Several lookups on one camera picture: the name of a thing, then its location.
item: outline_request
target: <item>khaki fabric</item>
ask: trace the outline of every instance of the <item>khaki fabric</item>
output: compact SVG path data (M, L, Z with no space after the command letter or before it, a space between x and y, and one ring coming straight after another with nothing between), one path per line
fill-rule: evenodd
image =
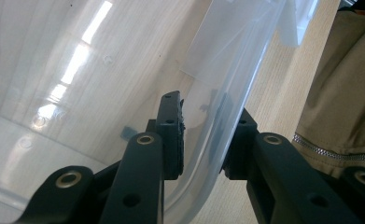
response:
M365 16L338 12L332 25L297 133L337 154L365 153ZM339 176L364 161L337 161L295 142L317 170Z

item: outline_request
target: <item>clear plastic bin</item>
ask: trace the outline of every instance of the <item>clear plastic bin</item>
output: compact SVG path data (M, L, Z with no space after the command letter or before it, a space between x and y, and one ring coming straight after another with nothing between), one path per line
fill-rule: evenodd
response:
M185 99L185 169L165 183L164 222L198 213L285 0L214 0L194 39L173 43L176 56L159 39L175 36L163 27L197 6L170 2L0 2L0 222L17 219L54 171L96 173L120 160L161 96L176 90Z

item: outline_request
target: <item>wooden table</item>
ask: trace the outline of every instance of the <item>wooden table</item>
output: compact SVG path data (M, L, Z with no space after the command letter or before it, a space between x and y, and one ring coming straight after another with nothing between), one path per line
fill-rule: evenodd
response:
M211 1L107 2L0 1L0 189L19 195L0 191L13 202L0 222L55 170L120 160L126 127L144 131L161 95L189 92L179 68ZM338 3L320 2L298 49L274 36L246 104L262 132L291 138ZM245 183L220 175L192 223L255 221Z

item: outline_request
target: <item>metal zipper teeth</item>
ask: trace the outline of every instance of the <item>metal zipper teeth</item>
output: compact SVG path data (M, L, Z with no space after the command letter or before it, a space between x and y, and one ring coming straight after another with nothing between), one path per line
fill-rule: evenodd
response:
M293 135L293 141L303 147L307 147L321 156L333 158L338 161L365 161L365 154L341 155L334 152L329 152L323 148L317 147L296 133Z

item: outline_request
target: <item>transparent plastic container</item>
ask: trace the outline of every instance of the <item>transparent plastic container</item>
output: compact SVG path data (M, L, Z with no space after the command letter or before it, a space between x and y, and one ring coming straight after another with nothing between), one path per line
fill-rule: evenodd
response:
M185 99L185 168L165 183L164 223L191 221L217 180L285 0L214 0L184 62L165 72L148 58L171 56L137 39L159 48L161 42L132 31L112 11L126 3L66 8L75 4L0 4L0 222L17 219L54 171L84 165L96 173L120 160L129 137L155 118L161 96L178 90ZM168 19L164 14L149 28L156 32ZM139 22L132 27L149 29Z

